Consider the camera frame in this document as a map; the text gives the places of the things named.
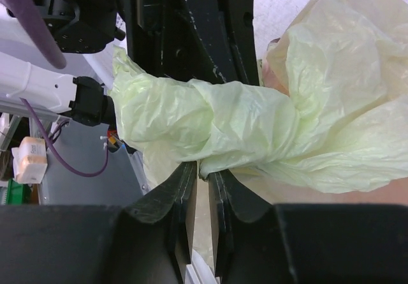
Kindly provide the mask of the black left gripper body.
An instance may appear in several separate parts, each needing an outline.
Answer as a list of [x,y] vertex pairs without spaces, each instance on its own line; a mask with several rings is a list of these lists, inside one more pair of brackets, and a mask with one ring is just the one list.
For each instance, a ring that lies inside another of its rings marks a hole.
[[123,0],[33,0],[64,53],[94,54],[126,37],[116,23]]

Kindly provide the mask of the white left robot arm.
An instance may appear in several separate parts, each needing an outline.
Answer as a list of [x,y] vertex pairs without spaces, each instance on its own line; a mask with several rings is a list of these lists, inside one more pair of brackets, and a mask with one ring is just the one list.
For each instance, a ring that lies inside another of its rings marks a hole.
[[91,77],[62,73],[65,54],[93,55],[114,40],[147,73],[257,85],[254,0],[1,0],[1,37],[34,45],[45,70],[1,55],[1,92],[87,126],[113,124],[113,101]]

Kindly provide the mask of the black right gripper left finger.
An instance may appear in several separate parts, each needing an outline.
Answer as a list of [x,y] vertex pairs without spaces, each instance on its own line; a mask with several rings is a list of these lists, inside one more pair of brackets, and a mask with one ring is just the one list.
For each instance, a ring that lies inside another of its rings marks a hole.
[[136,203],[1,207],[2,283],[183,283],[193,249],[197,164]]

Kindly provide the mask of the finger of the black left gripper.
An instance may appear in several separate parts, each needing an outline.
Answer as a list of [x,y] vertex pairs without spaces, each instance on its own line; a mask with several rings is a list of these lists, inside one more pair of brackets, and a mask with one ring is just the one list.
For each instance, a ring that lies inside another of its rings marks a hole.
[[254,0],[183,0],[199,58],[196,78],[213,84],[259,84],[254,46]]
[[122,0],[127,54],[155,76],[191,78],[187,0]]

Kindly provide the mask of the light green plastic bag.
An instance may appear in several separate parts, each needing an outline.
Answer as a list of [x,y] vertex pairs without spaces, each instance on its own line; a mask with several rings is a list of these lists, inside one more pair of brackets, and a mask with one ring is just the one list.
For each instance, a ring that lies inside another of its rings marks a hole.
[[407,3],[310,0],[265,64],[279,89],[155,77],[115,48],[119,137],[270,204],[407,208]]

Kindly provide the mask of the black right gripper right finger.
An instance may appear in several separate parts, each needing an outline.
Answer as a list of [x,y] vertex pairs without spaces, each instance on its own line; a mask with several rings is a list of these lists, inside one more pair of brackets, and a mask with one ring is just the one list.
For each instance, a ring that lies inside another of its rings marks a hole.
[[224,170],[208,177],[222,283],[406,283],[407,208],[270,204]]

